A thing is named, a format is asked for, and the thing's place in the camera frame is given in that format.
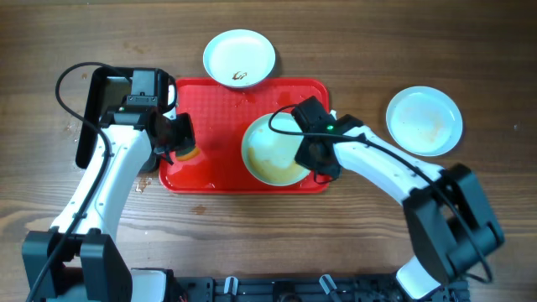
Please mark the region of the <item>orange green sponge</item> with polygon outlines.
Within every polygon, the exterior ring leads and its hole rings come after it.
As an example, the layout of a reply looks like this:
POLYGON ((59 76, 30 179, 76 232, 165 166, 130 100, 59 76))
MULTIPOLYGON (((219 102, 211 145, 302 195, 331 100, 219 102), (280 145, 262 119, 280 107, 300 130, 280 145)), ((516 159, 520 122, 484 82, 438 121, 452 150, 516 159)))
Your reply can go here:
POLYGON ((197 157, 200 153, 201 151, 198 147, 193 147, 192 149, 186 151, 184 154, 179 154, 178 152, 176 152, 175 159, 177 162, 185 162, 197 157))

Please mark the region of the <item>white plate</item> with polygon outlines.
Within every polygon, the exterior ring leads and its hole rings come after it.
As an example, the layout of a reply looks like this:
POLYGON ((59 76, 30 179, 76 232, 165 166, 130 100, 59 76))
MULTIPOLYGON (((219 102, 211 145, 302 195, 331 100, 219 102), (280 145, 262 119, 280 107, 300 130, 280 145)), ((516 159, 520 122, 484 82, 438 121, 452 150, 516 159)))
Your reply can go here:
POLYGON ((455 102, 429 86, 411 86, 398 92, 388 104, 386 124, 400 147, 425 157, 449 153, 464 129, 455 102))
POLYGON ((276 63, 276 52, 262 34, 232 29, 218 34, 207 44, 202 62, 213 80, 242 89, 255 86, 269 76, 276 63))
POLYGON ((304 137, 271 130, 271 117, 272 113, 263 115, 248 126, 242 136, 242 161, 248 172, 266 185, 295 185, 310 174, 295 161, 304 137))

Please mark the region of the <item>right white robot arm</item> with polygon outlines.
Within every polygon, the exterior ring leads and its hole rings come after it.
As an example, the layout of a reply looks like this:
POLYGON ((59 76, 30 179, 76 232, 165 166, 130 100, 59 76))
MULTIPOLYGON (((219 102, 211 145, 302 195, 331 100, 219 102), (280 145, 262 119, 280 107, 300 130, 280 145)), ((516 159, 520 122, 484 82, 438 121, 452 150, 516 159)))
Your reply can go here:
POLYGON ((295 161, 320 184, 345 169, 353 171, 397 201, 414 256, 395 278, 411 299, 469 277, 481 264, 493 279, 486 257, 505 241, 503 230, 477 176, 465 165, 444 169, 416 159, 384 142, 350 115, 334 118, 315 98, 291 111, 302 137, 295 161))

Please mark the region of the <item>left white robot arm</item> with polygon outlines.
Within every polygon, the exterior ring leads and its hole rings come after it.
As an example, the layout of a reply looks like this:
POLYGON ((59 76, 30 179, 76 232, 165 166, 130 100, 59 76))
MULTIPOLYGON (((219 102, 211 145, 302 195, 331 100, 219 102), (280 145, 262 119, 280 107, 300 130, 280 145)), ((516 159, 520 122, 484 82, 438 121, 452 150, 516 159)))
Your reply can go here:
POLYGON ((170 269, 133 268, 116 245, 129 192, 148 162, 173 162, 196 146, 187 113, 175 113, 175 78, 157 68, 96 63, 83 124, 90 141, 76 192, 46 232, 31 231, 22 257, 29 301, 184 301, 170 269))

